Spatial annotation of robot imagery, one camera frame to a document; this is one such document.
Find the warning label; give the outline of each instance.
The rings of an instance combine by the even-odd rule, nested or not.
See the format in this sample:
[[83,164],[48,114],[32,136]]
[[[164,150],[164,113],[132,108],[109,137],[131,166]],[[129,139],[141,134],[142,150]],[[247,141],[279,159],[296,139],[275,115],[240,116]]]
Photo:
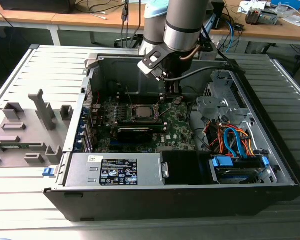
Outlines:
[[102,186],[138,185],[137,159],[103,159],[99,183]]

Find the sticker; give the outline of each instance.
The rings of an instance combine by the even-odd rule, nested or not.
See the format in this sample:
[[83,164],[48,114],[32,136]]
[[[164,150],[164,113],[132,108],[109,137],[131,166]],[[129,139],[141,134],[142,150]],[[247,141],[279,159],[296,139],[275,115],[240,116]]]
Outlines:
[[99,183],[102,186],[138,185],[137,159],[102,159]]
[[90,155],[88,156],[88,163],[101,163],[103,158],[104,156]]
[[0,146],[2,149],[19,149],[19,146]]

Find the blue cable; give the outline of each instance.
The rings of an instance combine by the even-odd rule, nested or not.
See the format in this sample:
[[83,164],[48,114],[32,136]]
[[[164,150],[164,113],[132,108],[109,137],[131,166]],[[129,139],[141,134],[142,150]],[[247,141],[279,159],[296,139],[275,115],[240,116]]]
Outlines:
[[233,127],[227,128],[224,131],[223,139],[224,139],[224,145],[225,145],[225,147],[233,154],[233,156],[235,158],[237,157],[236,152],[229,146],[229,143],[228,143],[228,132],[229,131],[233,131],[234,132],[234,135],[235,135],[235,138],[236,138],[236,145],[238,146],[238,150],[239,150],[240,155],[244,159],[248,158],[248,156],[247,156],[247,154],[245,152],[245,149],[241,145],[240,135],[239,135],[239,133]]
[[229,44],[229,46],[228,46],[228,49],[225,51],[225,52],[227,53],[227,52],[229,51],[229,49],[230,49],[230,47],[231,47],[231,45],[232,45],[232,41],[233,41],[233,39],[234,39],[234,30],[233,30],[233,28],[232,28],[230,22],[226,21],[226,23],[229,25],[230,30],[231,30],[231,40],[230,40],[230,44]]

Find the green circuit board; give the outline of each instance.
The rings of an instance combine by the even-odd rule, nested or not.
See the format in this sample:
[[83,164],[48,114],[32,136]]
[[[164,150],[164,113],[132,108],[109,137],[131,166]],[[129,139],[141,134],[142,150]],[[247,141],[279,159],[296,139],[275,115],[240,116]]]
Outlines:
[[[194,150],[195,142],[192,131],[187,122],[187,105],[180,103],[162,103],[158,107],[158,114],[162,114],[158,121],[166,124],[166,131],[154,133],[151,142],[142,144],[116,144],[113,131],[116,130],[114,117],[116,103],[104,102],[101,106],[103,124],[96,127],[97,146],[96,153],[158,153],[164,150]],[[126,109],[122,122],[130,122],[133,119],[132,107],[129,104],[121,104]]]

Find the metal table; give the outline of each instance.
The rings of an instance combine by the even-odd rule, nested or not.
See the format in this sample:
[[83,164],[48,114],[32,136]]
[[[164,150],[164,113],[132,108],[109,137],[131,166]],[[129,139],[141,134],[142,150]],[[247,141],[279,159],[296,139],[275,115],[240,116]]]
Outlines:
[[[31,86],[40,86],[48,97],[46,100],[56,108],[65,103],[75,107],[85,76],[85,57],[88,53],[109,52],[137,54],[136,50],[118,48],[29,49],[0,90],[0,122],[5,101],[18,98],[20,104],[31,108],[33,103],[25,92]],[[246,70],[246,78],[300,164],[300,87],[276,60],[266,55],[228,57]],[[43,170],[0,168],[0,238],[300,239],[300,197],[247,217],[70,222],[43,195],[42,189],[55,181],[53,177],[43,177]]]

